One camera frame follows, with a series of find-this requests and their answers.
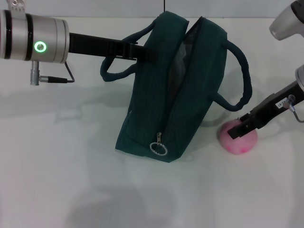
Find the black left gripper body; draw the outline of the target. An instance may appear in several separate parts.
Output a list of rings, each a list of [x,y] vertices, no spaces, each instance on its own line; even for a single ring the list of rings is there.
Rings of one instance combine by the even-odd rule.
[[[135,52],[135,44],[100,38],[77,33],[69,33],[69,53],[98,56],[114,57],[128,60],[138,58]]]

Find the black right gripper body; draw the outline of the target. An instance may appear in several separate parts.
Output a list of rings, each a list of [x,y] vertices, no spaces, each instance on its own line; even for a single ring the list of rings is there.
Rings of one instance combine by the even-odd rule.
[[[289,96],[293,96],[291,104],[296,105],[304,100],[304,91],[297,81],[289,84],[277,93],[271,94],[250,112],[249,128],[260,129],[276,116],[288,110],[289,105],[284,107],[284,102]]]

